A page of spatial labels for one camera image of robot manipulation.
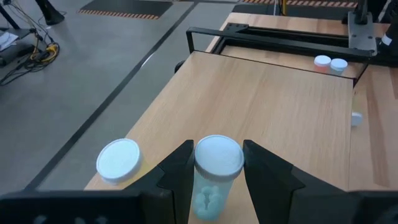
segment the yellow cable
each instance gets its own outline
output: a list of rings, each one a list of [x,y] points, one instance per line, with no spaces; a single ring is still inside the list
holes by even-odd
[[[282,0],[282,13],[286,16],[286,4],[287,0]]]
[[[19,9],[22,12],[24,12],[24,10],[22,9],[22,7],[19,4],[18,0],[14,0],[14,1],[17,4],[17,6],[19,7]],[[28,21],[28,23],[29,23],[29,25],[31,27],[35,27],[28,16],[26,16],[24,13],[21,13],[21,14],[26,18],[26,20]],[[30,59],[31,60],[34,60],[33,56],[34,56],[34,54],[36,54],[38,52],[37,47],[39,46],[39,38],[37,38],[37,36],[35,36],[35,37],[36,37],[36,45],[35,45],[35,48],[34,48],[32,54],[30,55]],[[49,62],[49,61],[53,60],[58,55],[58,47],[55,44],[50,44],[49,46],[47,46],[47,48],[45,50],[47,52],[49,52],[49,53],[52,53],[52,55],[50,57],[48,57],[48,58],[40,60],[40,62]]]

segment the white bottle cap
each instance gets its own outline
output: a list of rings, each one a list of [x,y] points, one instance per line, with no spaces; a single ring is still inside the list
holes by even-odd
[[[195,168],[206,179],[233,180],[241,173],[243,164],[241,146],[229,137],[207,136],[195,148]]]
[[[344,71],[347,66],[347,61],[340,58],[335,58],[330,62],[330,67],[336,71]]]
[[[316,56],[315,59],[314,59],[314,61],[313,61],[313,63],[314,63],[316,66],[319,66],[319,67],[326,67],[326,66],[329,66],[330,62],[331,62],[330,57],[328,57],[328,56],[326,56],[326,55],[319,55],[319,56]]]
[[[353,112],[351,115],[351,126],[356,127],[362,123],[363,117],[361,113]]]
[[[131,139],[118,139],[100,152],[97,171],[109,184],[119,184],[133,177],[141,168],[142,154]]]

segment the wooden tabletop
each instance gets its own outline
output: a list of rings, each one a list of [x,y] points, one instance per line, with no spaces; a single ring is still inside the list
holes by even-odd
[[[194,52],[127,138],[137,141],[152,167],[186,139],[252,139],[347,189],[352,85],[345,78]],[[257,222],[243,173],[220,223],[239,219]],[[190,223],[198,223],[193,214]]]
[[[223,26],[228,22],[332,34],[346,32],[339,21],[317,19],[231,13]],[[376,33],[382,34],[385,29],[386,26],[376,26]],[[273,57],[282,65],[286,61],[286,56]],[[398,156],[398,142],[390,134],[398,127],[398,71],[369,67],[354,91],[353,108],[363,113],[364,123],[350,129],[351,80],[289,69],[195,52],[127,138],[140,144],[149,164],[146,170],[186,139],[197,142],[208,134],[225,134],[239,143],[252,139],[345,190],[398,189],[394,159]],[[109,187],[96,174],[86,189],[123,187]],[[243,174],[234,182],[220,222],[240,220],[257,222]],[[192,217],[190,223],[200,222]]]

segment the concrete floor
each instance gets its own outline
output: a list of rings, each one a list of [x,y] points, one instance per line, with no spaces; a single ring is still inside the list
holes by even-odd
[[[0,87],[0,194],[23,189],[193,4],[175,2],[152,21],[77,14],[90,0],[51,2],[68,13],[65,22],[48,30],[62,48],[60,56],[42,72]],[[36,21],[41,17],[31,0],[20,4]],[[232,8],[195,6],[39,189],[82,189],[96,172],[102,147],[127,134],[173,76],[175,64],[188,57],[185,31],[190,26],[217,29]],[[195,37],[195,47],[204,50],[211,38]],[[0,77],[9,69],[0,69]]]

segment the bottle cap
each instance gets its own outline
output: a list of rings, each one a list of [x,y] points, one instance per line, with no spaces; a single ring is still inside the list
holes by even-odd
[[[105,182],[116,185],[136,175],[141,162],[138,144],[131,139],[118,139],[100,152],[96,168]]]
[[[351,115],[351,126],[356,127],[362,123],[363,117],[361,113],[353,112]]]
[[[347,66],[347,61],[340,58],[335,58],[330,63],[330,67],[337,71],[343,71]]]
[[[228,182],[237,178],[244,164],[241,146],[233,139],[211,135],[195,148],[195,168],[208,180]]]
[[[319,56],[316,56],[315,59],[314,59],[314,61],[313,61],[313,63],[314,63],[316,66],[319,66],[319,67],[326,67],[326,66],[329,66],[330,62],[331,62],[330,57],[328,57],[328,56],[326,56],[326,55],[319,55]]]

